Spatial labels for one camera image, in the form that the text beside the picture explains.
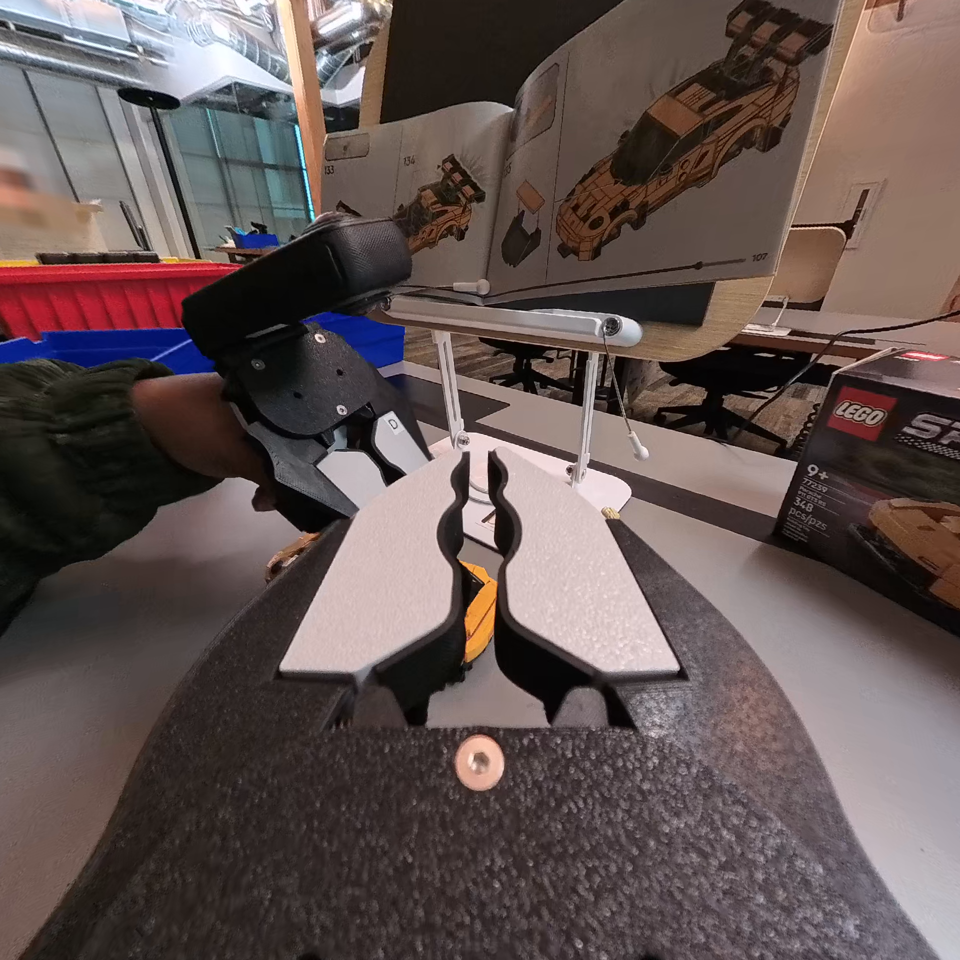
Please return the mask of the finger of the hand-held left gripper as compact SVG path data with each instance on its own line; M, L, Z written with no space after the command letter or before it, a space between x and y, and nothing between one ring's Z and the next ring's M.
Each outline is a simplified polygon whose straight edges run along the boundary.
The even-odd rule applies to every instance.
M367 506L387 489L387 481L378 461L364 450L328 451L315 467L353 505L354 512Z
M370 455L386 481L397 481L429 463L429 452L422 449L394 411L379 415L373 422Z

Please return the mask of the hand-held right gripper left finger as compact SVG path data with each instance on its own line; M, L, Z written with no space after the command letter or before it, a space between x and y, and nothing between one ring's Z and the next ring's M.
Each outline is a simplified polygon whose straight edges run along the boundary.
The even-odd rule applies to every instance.
M423 723L466 650L462 512L470 456L449 452L388 486L348 523L279 663L286 680L377 684Z

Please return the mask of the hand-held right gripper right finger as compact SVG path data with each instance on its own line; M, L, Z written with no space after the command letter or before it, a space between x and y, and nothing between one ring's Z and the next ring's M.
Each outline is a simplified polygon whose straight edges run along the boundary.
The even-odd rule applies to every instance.
M507 447L488 455L487 491L499 669L551 727L635 726L619 688L674 681L682 666L610 522Z

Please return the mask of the yellow lego car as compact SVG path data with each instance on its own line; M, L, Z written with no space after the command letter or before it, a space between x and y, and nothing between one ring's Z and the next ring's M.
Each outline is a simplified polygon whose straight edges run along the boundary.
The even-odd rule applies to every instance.
M302 534L294 542L275 553L266 567L266 582L272 582L283 570L288 569L322 536L321 533ZM461 675L464 677L494 639L498 583L481 565L463 560L460 561L460 565L464 575L466 600L465 647L461 667Z

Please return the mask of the person's left forearm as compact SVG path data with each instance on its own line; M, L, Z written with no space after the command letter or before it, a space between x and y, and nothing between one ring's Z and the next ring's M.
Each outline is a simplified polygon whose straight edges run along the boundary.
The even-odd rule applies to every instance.
M128 358L1 366L1 631L37 586L138 534L162 507L219 481L158 449L131 392L172 371Z

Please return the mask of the lego set box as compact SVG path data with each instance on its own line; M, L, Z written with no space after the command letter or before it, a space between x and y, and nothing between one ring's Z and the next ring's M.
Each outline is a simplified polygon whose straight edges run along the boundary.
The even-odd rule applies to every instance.
M831 378L774 534L959 634L959 360L886 350Z

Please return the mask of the lego instruction booklet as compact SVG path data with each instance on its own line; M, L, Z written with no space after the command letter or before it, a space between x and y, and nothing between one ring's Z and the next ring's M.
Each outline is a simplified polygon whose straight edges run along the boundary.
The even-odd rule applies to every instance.
M513 106L330 133L323 209L490 304L773 273L841 2L621 2Z

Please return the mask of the person's left hand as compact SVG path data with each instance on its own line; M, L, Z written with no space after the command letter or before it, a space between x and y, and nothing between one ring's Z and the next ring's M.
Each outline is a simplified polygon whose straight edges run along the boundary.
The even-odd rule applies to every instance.
M274 481L222 393L216 373L171 375L136 381L130 402L150 440L170 460L207 478L245 479L256 486L252 508L273 511Z

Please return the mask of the black office chair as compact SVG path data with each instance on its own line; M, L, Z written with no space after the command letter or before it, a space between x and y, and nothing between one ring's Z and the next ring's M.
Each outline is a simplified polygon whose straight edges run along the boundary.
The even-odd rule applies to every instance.
M784 387L811 360L810 353L768 352L755 346L734 345L682 362L661 363L661 370L673 386L686 385L704 390L698 404L663 406L656 409L652 422L657 426L681 429L704 426L704 435L718 441L730 441L732 430L746 431L774 444L774 453L782 455L787 441L729 410L726 398L766 400L769 392Z
M505 388L519 386L524 392L537 396L541 388L573 394L573 379L557 379L535 367L537 362L554 363L565 355L566 351L551 345L529 342L505 342L486 338L481 338L479 342L492 348L495 354L506 354L512 358L511 370L491 376L489 383Z

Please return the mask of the white book stand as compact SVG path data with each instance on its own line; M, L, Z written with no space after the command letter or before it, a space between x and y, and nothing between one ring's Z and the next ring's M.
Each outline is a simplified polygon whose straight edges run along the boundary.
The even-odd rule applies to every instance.
M446 446L470 455L469 498L463 510L463 531L467 537L489 548L495 546L495 509L487 490L487 456L497 446L506 446L546 474L565 482L596 510L618 511L627 504L631 498L629 484L591 467L590 461L601 354L608 347L637 346L642 341L642 327L637 321L610 313L523 311L413 295L393 297L382 313L393 324L431 331L449 432ZM497 440L467 429L450 340L452 332L475 336L492 333L495 339L532 344L557 340L561 346L586 351L579 440L573 462L564 463L558 456L535 451L528 441Z

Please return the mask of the red storage bin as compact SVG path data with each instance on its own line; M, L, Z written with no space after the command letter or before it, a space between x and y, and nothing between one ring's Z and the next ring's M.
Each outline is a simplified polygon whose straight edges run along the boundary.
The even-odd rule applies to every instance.
M183 300L236 269L208 261L3 266L2 331L39 340L54 331L177 329Z

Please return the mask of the black floor lamp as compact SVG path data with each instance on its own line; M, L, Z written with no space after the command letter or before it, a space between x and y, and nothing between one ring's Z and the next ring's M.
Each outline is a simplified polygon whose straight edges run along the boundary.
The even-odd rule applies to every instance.
M182 105L181 101L177 97L159 90L133 86L119 88L117 95L123 102L149 112L191 252L194 258L204 259L161 116L162 113L168 114L179 110Z

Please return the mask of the grey desk with wood edge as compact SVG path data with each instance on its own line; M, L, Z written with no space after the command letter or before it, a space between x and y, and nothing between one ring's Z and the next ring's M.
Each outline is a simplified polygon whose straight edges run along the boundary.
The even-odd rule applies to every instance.
M854 339L866 338L883 349L880 343L900 344L902 350L929 354L959 356L958 318L948 318L921 326L905 327L905 318L870 317L813 311L764 307L758 309L751 324L729 342L730 346L762 346L771 350L793 350L816 353L823 342L844 332L845 338L834 344L834 354L865 356L869 346L853 347Z

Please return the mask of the tan chair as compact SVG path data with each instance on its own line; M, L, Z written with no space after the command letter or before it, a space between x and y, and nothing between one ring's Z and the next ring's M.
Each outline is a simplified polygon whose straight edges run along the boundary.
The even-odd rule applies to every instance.
M763 306L819 309L830 290L847 241L845 230L838 225L792 226Z

